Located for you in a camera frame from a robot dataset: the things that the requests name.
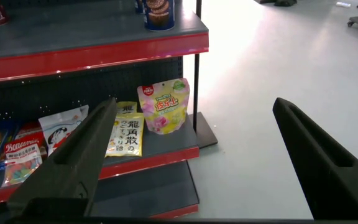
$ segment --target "store shelf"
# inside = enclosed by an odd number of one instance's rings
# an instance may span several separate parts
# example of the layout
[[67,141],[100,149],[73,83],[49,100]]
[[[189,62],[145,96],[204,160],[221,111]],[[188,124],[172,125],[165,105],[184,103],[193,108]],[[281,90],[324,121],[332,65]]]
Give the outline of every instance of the store shelf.
[[0,81],[207,52],[208,28],[180,0],[175,11],[173,29],[151,32],[133,1],[11,9],[0,26]]
[[[198,196],[186,161],[101,180],[93,217],[175,218],[198,211]],[[9,218],[4,208],[0,223]]]
[[[166,135],[150,132],[147,127],[143,136],[142,157],[108,157],[99,176],[100,179],[172,164],[199,156],[197,137],[190,119],[183,126]],[[1,188],[4,172],[0,172],[0,202],[5,202],[18,185]]]

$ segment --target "gray shelf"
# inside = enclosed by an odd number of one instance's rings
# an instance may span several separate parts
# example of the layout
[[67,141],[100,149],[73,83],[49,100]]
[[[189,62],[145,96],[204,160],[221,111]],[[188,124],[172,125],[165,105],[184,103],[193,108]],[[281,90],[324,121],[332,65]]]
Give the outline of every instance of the gray shelf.
[[197,147],[197,135],[193,130],[189,116],[186,117],[182,127],[170,134],[156,134],[149,131],[144,124],[142,157],[124,156],[107,157],[103,166],[113,166],[125,162],[136,161],[170,152],[183,151],[192,147]]
[[[187,161],[100,180],[93,217],[145,218],[199,204]],[[6,207],[0,223],[9,218]]]
[[144,27],[133,1],[106,0],[9,9],[0,26],[0,57],[36,54],[208,32],[191,11],[175,6],[176,25],[163,32]]

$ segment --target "red shelf trim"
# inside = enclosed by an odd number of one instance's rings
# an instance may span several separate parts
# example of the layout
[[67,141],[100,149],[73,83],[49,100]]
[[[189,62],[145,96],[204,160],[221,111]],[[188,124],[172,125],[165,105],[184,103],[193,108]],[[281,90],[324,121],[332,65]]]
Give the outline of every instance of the red shelf trim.
[[[199,148],[198,146],[195,146],[179,152],[172,152],[150,158],[139,159],[137,161],[126,162],[115,166],[103,167],[99,179],[107,179],[110,177],[128,174],[131,172],[168,165],[187,159],[197,158],[199,155]],[[15,185],[12,187],[0,189],[0,203],[6,202],[11,196],[11,194],[16,190],[16,188],[18,188],[18,186],[19,185]]]
[[153,156],[150,158],[139,159],[136,161],[125,162],[115,166],[103,167],[100,172],[99,180],[106,178],[128,174],[135,171],[154,168],[158,166],[164,166],[173,164],[188,159],[194,159],[200,156],[198,146],[192,147],[183,151],[171,152],[167,154],[161,154],[159,156]]
[[164,212],[158,215],[153,215],[151,218],[176,218],[184,215],[188,215],[191,213],[198,212],[198,205],[190,205],[184,208],[179,208],[174,211]]
[[0,82],[207,52],[208,33],[0,58]]

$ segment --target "chocolate container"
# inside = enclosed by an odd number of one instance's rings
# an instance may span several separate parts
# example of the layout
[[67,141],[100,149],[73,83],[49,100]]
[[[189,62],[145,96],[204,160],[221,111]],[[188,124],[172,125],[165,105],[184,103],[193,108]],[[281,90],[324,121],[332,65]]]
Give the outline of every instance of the chocolate container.
[[144,26],[163,31],[175,26],[175,0],[143,0]]

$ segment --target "white floor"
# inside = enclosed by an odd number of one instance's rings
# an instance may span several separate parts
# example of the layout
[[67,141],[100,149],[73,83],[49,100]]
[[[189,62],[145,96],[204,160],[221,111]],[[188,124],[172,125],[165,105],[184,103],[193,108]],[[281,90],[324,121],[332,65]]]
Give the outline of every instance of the white floor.
[[[346,2],[203,1],[210,48],[199,110],[219,144],[190,161],[200,212],[187,218],[312,218],[272,113],[278,96],[358,158],[358,26],[346,25],[358,1]],[[185,57],[190,82],[193,59]]]

